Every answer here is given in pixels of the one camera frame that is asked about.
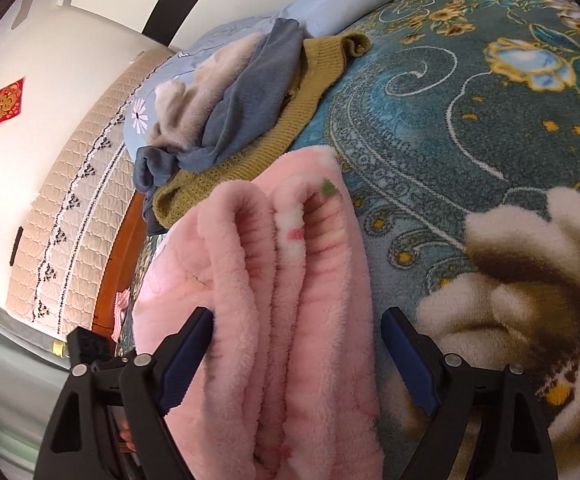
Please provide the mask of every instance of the green floral blanket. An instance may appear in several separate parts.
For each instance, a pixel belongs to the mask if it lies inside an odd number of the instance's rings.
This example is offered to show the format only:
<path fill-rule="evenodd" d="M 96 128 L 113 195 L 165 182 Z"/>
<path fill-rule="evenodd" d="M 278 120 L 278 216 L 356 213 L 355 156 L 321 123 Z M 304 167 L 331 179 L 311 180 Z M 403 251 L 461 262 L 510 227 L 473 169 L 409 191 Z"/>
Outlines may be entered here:
<path fill-rule="evenodd" d="M 401 307 L 443 351 L 527 371 L 560 478 L 580 479 L 580 9 L 397 0 L 292 149 L 341 155 L 371 268 L 385 478 L 425 419 L 378 333 Z M 474 445 L 468 428 L 454 478 Z"/>

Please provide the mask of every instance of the blue gripper pad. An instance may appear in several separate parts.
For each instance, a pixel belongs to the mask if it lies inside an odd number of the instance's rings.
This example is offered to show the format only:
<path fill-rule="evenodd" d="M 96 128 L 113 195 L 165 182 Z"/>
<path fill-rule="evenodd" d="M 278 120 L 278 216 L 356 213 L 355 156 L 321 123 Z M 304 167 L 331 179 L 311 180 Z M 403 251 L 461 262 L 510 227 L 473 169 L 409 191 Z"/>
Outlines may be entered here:
<path fill-rule="evenodd" d="M 162 415 L 183 402 L 183 397 L 212 341 L 212 312 L 207 308 L 197 307 L 188 322 L 193 321 L 193 318 L 196 318 L 196 322 L 161 377 L 159 408 Z"/>
<path fill-rule="evenodd" d="M 423 357 L 417 350 L 415 343 L 407 336 L 407 328 L 403 328 L 395 315 L 388 309 L 381 317 L 381 336 L 390 352 L 390 357 L 401 374 L 403 382 L 416 406 L 423 408 L 428 416 L 434 416 L 441 406 L 436 394 L 435 378 L 427 367 Z M 411 337 L 419 337 L 419 333 L 409 325 Z"/>

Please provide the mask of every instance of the pink fluffy blanket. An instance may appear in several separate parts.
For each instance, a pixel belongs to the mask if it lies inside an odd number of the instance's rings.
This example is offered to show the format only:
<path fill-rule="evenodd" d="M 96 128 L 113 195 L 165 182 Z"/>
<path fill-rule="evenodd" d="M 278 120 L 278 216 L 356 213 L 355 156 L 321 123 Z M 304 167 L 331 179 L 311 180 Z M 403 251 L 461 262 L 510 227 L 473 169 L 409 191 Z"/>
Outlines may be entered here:
<path fill-rule="evenodd" d="M 159 247 L 134 306 L 152 353 L 197 305 L 212 344 L 168 428 L 197 480 L 379 480 L 367 262 L 334 150 L 225 182 Z"/>

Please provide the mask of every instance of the beige quilted headboard cover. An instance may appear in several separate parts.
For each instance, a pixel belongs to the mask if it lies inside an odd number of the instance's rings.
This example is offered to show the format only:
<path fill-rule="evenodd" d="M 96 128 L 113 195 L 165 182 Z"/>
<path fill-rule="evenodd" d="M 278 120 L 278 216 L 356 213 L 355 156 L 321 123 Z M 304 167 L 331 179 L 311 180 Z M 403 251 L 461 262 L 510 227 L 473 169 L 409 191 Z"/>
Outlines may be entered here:
<path fill-rule="evenodd" d="M 6 309 L 65 340 L 90 329 L 112 245 L 134 185 L 122 137 L 124 110 L 172 52 L 149 50 L 108 88 L 70 137 L 23 225 Z"/>

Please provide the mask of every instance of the white daisy print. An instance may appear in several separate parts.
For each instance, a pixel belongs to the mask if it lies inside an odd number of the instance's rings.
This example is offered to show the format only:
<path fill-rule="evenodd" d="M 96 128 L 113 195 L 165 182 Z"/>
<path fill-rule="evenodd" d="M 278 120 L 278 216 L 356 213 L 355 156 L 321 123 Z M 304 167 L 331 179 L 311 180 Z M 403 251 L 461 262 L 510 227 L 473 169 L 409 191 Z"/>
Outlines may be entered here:
<path fill-rule="evenodd" d="M 132 128 L 139 135 L 143 135 L 148 129 L 148 116 L 145 115 L 145 99 L 135 99 L 132 103 Z"/>

